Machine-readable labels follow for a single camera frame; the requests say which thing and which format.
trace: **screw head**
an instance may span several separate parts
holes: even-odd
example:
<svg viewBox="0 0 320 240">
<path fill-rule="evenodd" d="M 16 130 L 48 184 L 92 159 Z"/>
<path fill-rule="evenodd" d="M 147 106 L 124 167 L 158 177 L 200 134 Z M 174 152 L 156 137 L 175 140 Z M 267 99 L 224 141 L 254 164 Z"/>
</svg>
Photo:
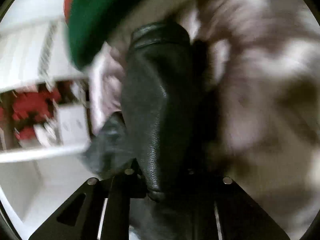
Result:
<svg viewBox="0 0 320 240">
<path fill-rule="evenodd" d="M 224 177 L 222 181 L 226 185 L 230 185 L 233 182 L 233 180 L 231 178 L 229 178 L 229 177 Z"/>
<path fill-rule="evenodd" d="M 126 174 L 126 175 L 132 175 L 132 174 L 134 174 L 134 170 L 131 169 L 131 168 L 126 169 L 126 170 L 124 171 L 124 174 Z"/>
<path fill-rule="evenodd" d="M 90 179 L 87 180 L 87 183 L 89 185 L 95 185 L 97 182 L 98 182 L 97 178 L 90 178 Z"/>
</svg>

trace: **shelf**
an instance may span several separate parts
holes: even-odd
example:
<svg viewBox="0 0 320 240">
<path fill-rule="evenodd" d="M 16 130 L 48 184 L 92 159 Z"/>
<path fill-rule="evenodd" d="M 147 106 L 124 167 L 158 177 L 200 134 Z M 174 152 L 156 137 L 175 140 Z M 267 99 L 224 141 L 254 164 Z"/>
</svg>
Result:
<svg viewBox="0 0 320 240">
<path fill-rule="evenodd" d="M 0 163 L 25 162 L 85 152 L 90 141 L 67 146 L 54 146 L 36 149 L 15 149 L 0 153 Z"/>
</svg>

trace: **silver screw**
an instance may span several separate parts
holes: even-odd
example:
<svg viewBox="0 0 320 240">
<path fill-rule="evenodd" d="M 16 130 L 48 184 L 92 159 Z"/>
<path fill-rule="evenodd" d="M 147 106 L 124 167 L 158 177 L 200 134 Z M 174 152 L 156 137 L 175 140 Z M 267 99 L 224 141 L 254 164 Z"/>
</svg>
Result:
<svg viewBox="0 0 320 240">
<path fill-rule="evenodd" d="M 90 179 L 87 180 L 87 183 L 89 185 L 95 185 L 97 182 L 98 182 L 97 178 L 90 178 Z"/>
<path fill-rule="evenodd" d="M 229 178 L 229 177 L 224 177 L 222 181 L 226 185 L 230 185 L 233 182 L 233 180 L 231 178 Z"/>
<path fill-rule="evenodd" d="M 134 174 L 134 170 L 133 169 L 126 169 L 125 171 L 124 171 L 124 174 L 126 174 L 126 175 L 132 175 L 132 174 Z"/>
</svg>

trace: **green fabric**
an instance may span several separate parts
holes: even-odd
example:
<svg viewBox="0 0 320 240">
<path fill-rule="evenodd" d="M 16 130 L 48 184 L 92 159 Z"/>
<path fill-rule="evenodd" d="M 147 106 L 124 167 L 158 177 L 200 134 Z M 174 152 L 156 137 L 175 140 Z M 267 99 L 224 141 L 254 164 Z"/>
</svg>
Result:
<svg viewBox="0 0 320 240">
<path fill-rule="evenodd" d="M 90 64 L 117 24 L 141 0 L 73 0 L 69 45 L 78 69 Z"/>
</svg>

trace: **dark green object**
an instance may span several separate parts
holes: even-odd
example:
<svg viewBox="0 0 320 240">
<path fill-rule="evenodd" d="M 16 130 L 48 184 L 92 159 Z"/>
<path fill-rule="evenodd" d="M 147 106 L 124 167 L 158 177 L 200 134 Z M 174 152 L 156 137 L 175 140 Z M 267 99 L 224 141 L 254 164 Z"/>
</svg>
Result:
<svg viewBox="0 0 320 240">
<path fill-rule="evenodd" d="M 118 23 L 141 0 L 73 0 L 69 44 L 79 70 L 90 64 Z"/>
</svg>

